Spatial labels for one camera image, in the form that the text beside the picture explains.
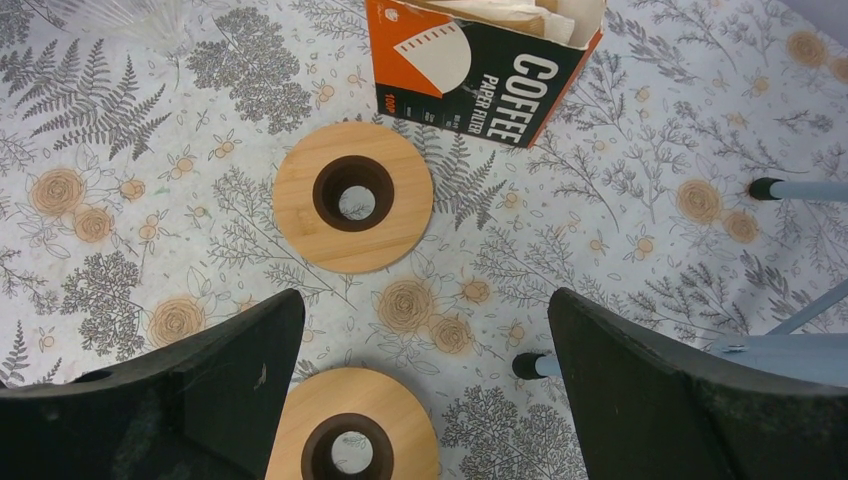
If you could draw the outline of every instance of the wooden ring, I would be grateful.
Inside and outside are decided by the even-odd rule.
[[[371,463],[356,474],[339,471],[333,462],[333,443],[345,432],[365,435],[374,452]],[[301,473],[303,480],[390,480],[394,459],[392,442],[377,422],[358,413],[340,413],[321,422],[306,440]]]
[[[339,199],[362,186],[374,210],[345,218]],[[340,273],[379,270],[409,253],[427,229],[433,181],[405,138],[379,125],[343,122],[321,128],[286,156],[272,193],[283,236],[307,261]]]
[[[332,460],[339,435],[371,442],[371,463],[346,474]],[[308,378],[283,406],[265,480],[436,480],[439,443],[427,411],[388,375],[337,368]]]

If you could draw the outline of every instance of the gray metal chair leg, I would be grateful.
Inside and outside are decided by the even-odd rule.
[[[848,203],[848,185],[835,182],[787,182],[777,178],[758,178],[751,182],[748,194],[757,200],[811,200]],[[843,281],[801,311],[786,319],[767,335],[786,335],[801,328],[848,296],[848,280]]]
[[[559,361],[556,357],[541,353],[522,353],[512,361],[512,372],[524,380],[537,380],[545,377],[562,377]]]

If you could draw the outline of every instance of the circular hole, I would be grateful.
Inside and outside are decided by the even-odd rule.
[[[368,202],[363,190],[370,192],[373,202]],[[365,209],[357,212],[356,201],[348,207],[343,198],[345,194],[351,199],[353,195],[361,196]],[[312,188],[312,202],[318,215],[327,225],[343,232],[361,232],[376,226],[389,214],[394,198],[395,188],[389,172],[378,162],[360,155],[341,157],[327,164]],[[348,215],[342,210],[343,199]],[[369,204],[373,206],[366,214]]]
[[[348,220],[365,220],[374,212],[374,193],[362,185],[354,185],[342,193],[339,211]]]
[[[85,375],[77,378],[71,383],[88,383],[88,382],[96,382],[98,380],[103,380],[104,378],[108,378],[112,375],[112,372],[108,370],[95,370],[93,372],[88,372]]]
[[[348,431],[339,435],[331,450],[333,464],[345,474],[354,475],[364,472],[374,456],[374,450],[368,437]]]

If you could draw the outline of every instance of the tablecloth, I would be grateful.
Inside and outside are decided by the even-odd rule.
[[[848,177],[848,50],[776,0],[611,0],[529,150],[376,114],[362,0],[194,0],[182,57],[2,3],[11,387],[70,381],[296,288],[295,385],[344,365],[398,379],[431,414],[442,478],[585,478],[561,380],[510,369],[552,350],[556,288],[706,348],[768,331],[848,273],[844,206],[745,195],[761,176]],[[339,121],[404,135],[435,184],[423,240],[367,275],[309,264],[271,213],[287,150]],[[804,330],[846,320],[840,304]]]

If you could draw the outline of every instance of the orange flower print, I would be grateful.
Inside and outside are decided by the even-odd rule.
[[[130,202],[134,202],[144,195],[144,182],[135,179],[127,180],[121,184],[119,190],[121,192],[121,197],[125,200],[129,200]]]
[[[848,58],[837,58],[828,65],[830,73],[840,82],[848,84]]]
[[[183,151],[177,155],[168,154],[168,163],[171,168],[161,175],[159,178],[167,178],[170,180],[179,180],[183,175],[191,172],[194,169],[194,162],[197,157],[191,154],[191,145],[186,145]]]
[[[241,140],[234,138],[235,129],[231,129],[227,132],[226,138],[221,138],[219,135],[212,135],[212,138],[218,142],[218,146],[209,152],[208,160],[212,160],[212,157],[215,158],[224,158],[227,155],[233,153],[236,149],[236,146],[241,143]]]
[[[709,225],[721,213],[721,195],[704,180],[689,180],[677,189],[677,209],[689,220]]]
[[[317,97],[315,99],[315,107],[321,108],[322,104],[325,104],[333,98],[333,95],[336,94],[336,89],[332,85],[329,85],[325,80],[321,80],[321,82],[312,82],[312,85],[315,87],[315,90],[312,90]]]
[[[730,238],[739,243],[751,243],[760,234],[760,227],[757,225],[757,220],[745,212],[731,212],[721,222],[721,225],[724,227],[724,231],[730,235]]]
[[[521,341],[524,339],[524,335],[526,334],[524,327],[518,319],[513,320],[512,325],[510,326],[498,327],[498,330],[502,332],[501,336],[506,338],[506,345],[504,347],[507,351],[509,351],[510,348],[515,348],[520,345]]]
[[[482,280],[475,279],[472,279],[470,282],[462,285],[462,291],[460,292],[460,296],[464,300],[476,303],[477,305],[488,300],[489,294],[489,285]]]
[[[805,67],[818,68],[827,61],[827,45],[813,32],[795,32],[786,41],[789,57]]]
[[[147,336],[156,347],[165,347],[203,330],[203,310],[189,298],[160,303],[153,312]]]
[[[72,212],[85,198],[85,183],[77,172],[57,168],[42,175],[33,185],[32,206],[40,213],[58,217]]]
[[[96,243],[112,231],[115,219],[105,209],[81,206],[74,215],[74,233],[80,240]]]
[[[444,353],[460,354],[468,351],[472,335],[468,322],[460,320],[459,317],[443,317],[435,322],[430,331],[430,336],[436,347]]]
[[[377,317],[395,333],[414,332],[435,308],[433,294],[424,285],[401,280],[389,285],[377,305]]]

